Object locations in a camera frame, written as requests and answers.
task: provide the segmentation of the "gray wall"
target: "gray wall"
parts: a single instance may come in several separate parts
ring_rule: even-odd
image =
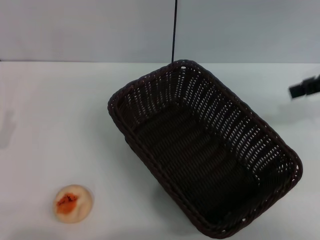
[[[167,63],[173,21],[173,0],[0,0],[0,59]]]
[[[320,63],[320,1],[180,0],[175,59]]]

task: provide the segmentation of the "woven texture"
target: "woven texture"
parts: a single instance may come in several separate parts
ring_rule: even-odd
[[[250,224],[302,177],[297,154],[194,61],[130,82],[108,110],[132,150],[211,238]]]

